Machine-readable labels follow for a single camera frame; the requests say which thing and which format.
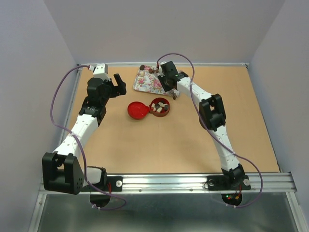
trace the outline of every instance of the robotic arm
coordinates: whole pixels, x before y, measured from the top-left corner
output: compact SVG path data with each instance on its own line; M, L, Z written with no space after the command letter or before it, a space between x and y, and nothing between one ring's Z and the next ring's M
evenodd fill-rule
M175 88L191 98L190 78L186 73L178 72L172 61L160 63L157 78L165 92ZM199 112L207 129L217 140L232 150L226 133L226 115L221 96L219 94L212 95L195 83L192 83L192 92L194 103L199 107ZM249 178L239 160L216 140L214 140L214 143L219 153L223 175L210 176L207 182L208 189L231 190L237 189L241 185L243 190L250 190Z
M88 81L87 97L77 116L72 132L79 138L84 147L92 133L100 126L109 98L126 94L126 84L119 74L114 78L114 86L108 77L108 66L99 64L93 71L93 78ZM44 188L50 191L78 194L87 185L84 173L78 162L80 150L71 134L53 153L45 153L42 158ZM107 174L104 168L87 167L88 180L93 184L106 185Z

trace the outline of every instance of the screw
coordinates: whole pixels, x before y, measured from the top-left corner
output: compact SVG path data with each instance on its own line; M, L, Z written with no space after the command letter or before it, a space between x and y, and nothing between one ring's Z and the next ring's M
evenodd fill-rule
M213 180L209 180L207 183L208 183L208 185L209 185L210 187L213 187L213 186L214 186L214 181L213 181Z
M245 186L249 186L250 185L250 180L249 179L244 179L243 183Z
M122 186L122 181L121 180L117 180L116 181L116 186L117 187L121 187Z

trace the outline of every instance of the patterned tray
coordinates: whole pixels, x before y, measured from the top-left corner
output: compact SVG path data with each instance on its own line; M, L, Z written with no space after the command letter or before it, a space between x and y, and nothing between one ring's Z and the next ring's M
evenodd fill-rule
M136 91L142 91L147 93L156 93L161 95L178 97L180 92L175 89L169 92L164 92L164 89L162 88L162 85L158 78L156 78L156 76L152 73L149 73L148 70L150 68L153 69L154 67L145 65L144 70L138 70L133 84L133 89L135 89Z

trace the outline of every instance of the white wall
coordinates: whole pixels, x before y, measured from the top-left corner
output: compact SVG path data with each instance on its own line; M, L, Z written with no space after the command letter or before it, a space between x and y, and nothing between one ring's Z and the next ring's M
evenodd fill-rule
M248 62L284 0L44 0L79 63Z
M309 1L287 0L249 71L279 165L309 223Z
M28 231L42 156L60 131L49 119L54 90L74 62L42 0L0 2L0 230ZM73 77L59 94L63 123Z

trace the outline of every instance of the wooden table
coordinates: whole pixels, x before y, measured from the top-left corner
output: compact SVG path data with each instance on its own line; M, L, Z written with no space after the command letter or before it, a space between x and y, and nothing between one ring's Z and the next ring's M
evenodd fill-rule
M85 146L87 165L104 167L110 174L220 173L214 143L200 126L192 101L186 95L180 95L175 101L166 97L171 105L166 117L149 114L143 120L134 120L128 116L127 106L131 102L149 105L161 96L133 90L137 70L138 67L109 67L110 77L119 73L126 82L127 94L107 103L104 120ZM181 67L181 70L189 76L192 74L190 67ZM82 106L91 77L92 73L84 69L70 128ZM242 66L196 66L195 83L222 96L233 149L253 161L260 171L278 172L247 69ZM240 162L246 172L256 172L248 162Z

